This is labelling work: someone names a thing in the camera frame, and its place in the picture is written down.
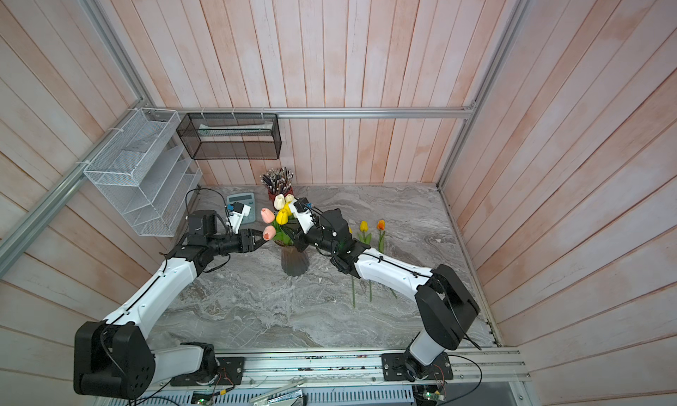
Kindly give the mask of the orange yellow tulip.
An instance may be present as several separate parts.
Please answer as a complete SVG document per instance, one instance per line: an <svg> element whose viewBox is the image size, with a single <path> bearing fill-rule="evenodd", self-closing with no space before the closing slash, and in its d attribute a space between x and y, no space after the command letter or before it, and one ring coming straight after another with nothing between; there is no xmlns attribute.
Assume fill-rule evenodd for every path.
<svg viewBox="0 0 677 406"><path fill-rule="evenodd" d="M377 249L381 254L385 253L385 235L386 235L386 222L381 219L377 223L377 230L378 230L378 245Z"/></svg>

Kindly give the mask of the dark ribbed glass vase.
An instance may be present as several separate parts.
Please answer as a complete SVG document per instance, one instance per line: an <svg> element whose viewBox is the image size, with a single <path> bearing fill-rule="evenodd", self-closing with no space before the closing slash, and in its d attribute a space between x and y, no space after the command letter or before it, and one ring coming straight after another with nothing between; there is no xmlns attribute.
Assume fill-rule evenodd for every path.
<svg viewBox="0 0 677 406"><path fill-rule="evenodd" d="M301 277L310 267L310 259L305 252L295 247L281 247L280 261L283 272L289 277Z"/></svg>

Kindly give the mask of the pink tulip lower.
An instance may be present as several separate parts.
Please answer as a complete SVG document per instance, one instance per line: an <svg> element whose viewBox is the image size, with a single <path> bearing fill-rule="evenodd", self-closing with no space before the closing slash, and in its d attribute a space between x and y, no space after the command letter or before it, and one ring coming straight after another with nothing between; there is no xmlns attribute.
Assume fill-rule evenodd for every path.
<svg viewBox="0 0 677 406"><path fill-rule="evenodd" d="M266 226L263 231L264 240L273 240L276 236L277 230L274 226Z"/></svg>

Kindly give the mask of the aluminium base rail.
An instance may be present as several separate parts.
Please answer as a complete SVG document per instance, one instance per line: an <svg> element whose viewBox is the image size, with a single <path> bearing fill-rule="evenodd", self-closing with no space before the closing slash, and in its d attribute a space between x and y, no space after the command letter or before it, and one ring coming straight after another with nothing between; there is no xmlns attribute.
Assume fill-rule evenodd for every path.
<svg viewBox="0 0 677 406"><path fill-rule="evenodd" d="M154 384L137 405L264 405L304 396L308 405L538 405L521 354L512 348L440 355L421 380L405 377L403 353L377 349L218 350L221 375L200 386Z"/></svg>

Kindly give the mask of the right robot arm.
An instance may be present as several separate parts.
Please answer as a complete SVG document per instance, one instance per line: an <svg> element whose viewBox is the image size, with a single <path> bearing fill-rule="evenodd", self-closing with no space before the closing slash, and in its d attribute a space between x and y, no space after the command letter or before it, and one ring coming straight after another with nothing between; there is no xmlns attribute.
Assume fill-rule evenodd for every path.
<svg viewBox="0 0 677 406"><path fill-rule="evenodd" d="M382 356L384 379L427 379L435 362L466 339L481 309L453 268L420 267L380 253L352 236L339 209L320 212L303 200L288 209L295 222L283 231L298 251L315 247L339 272L382 284L418 307L423 330L404 352Z"/></svg>

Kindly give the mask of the bundle of pencils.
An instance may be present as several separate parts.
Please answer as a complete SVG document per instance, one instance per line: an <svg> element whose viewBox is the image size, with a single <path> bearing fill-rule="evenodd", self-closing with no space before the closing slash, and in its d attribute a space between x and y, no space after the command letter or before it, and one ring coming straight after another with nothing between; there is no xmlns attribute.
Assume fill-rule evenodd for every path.
<svg viewBox="0 0 677 406"><path fill-rule="evenodd" d="M260 176L260 180L273 196L286 196L292 191L294 172L287 167L271 168Z"/></svg>

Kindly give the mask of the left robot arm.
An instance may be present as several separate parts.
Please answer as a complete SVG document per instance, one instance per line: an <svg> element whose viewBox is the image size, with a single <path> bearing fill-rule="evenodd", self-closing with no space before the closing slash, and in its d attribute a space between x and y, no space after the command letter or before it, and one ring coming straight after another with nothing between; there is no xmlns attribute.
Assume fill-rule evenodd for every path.
<svg viewBox="0 0 677 406"><path fill-rule="evenodd" d="M226 208L227 215L198 210L187 217L182 238L160 268L126 302L101 321L88 321L74 340L73 387L78 395L136 400L153 384L183 380L215 382L219 362L211 344L192 342L154 351L147 338L155 323L184 288L213 271L217 256L247 254L273 239L276 231L243 229L247 205Z"/></svg>

